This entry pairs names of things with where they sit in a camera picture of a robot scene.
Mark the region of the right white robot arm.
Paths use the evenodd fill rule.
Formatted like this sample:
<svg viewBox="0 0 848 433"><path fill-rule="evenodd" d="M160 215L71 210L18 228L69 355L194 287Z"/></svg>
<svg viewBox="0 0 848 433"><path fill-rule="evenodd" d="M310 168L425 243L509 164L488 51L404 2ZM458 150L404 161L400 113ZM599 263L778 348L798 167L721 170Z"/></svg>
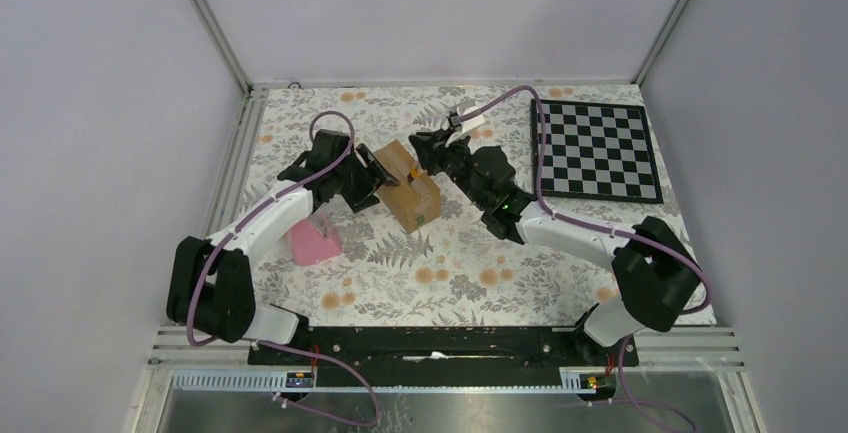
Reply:
<svg viewBox="0 0 848 433"><path fill-rule="evenodd" d="M444 174L481 212L487 230L500 240L547 247L611 272L619 292L591 308L577 323L575 355L597 365L613 344L643 329L668 332L687 314L703 281L697 264L661 219L648 216L629 226L566 216L519 187L516 171L499 146L470 149L452 141L449 129L410 135L421 167Z"/></svg>

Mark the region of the brown cardboard express box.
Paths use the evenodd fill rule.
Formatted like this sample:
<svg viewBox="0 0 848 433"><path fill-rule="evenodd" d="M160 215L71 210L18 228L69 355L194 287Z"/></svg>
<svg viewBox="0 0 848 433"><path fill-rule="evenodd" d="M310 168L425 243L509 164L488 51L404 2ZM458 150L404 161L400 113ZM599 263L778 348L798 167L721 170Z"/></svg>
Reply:
<svg viewBox="0 0 848 433"><path fill-rule="evenodd" d="M400 182L396 187L380 187L377 195L406 233L415 232L441 215L441 190L434 180L425 173L412 183L407 181L410 168L419 164L399 141L377 150L375 156Z"/></svg>

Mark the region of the orange black utility knife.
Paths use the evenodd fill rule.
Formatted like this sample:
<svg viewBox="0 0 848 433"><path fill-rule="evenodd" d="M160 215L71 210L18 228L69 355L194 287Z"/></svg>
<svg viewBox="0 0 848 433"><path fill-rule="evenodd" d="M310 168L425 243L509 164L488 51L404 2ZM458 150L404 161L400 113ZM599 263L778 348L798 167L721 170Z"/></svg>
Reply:
<svg viewBox="0 0 848 433"><path fill-rule="evenodd" d="M419 166L413 166L410 168L409 172L406 175L406 179L409 183L414 182L415 180L421 178L426 173L425 170L421 169Z"/></svg>

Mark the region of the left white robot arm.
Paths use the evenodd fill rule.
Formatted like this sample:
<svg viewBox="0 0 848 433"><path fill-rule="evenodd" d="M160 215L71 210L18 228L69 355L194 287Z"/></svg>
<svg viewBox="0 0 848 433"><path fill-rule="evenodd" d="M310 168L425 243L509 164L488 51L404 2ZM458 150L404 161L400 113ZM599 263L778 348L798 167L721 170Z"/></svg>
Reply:
<svg viewBox="0 0 848 433"><path fill-rule="evenodd" d="M378 204L377 190L397 179L364 144L321 129L268 193L231 224L177 246L166 301L168 319L210 340L272 342L288 364L309 354L310 338L294 312L257 303L253 268L296 224L339 196L353 212Z"/></svg>

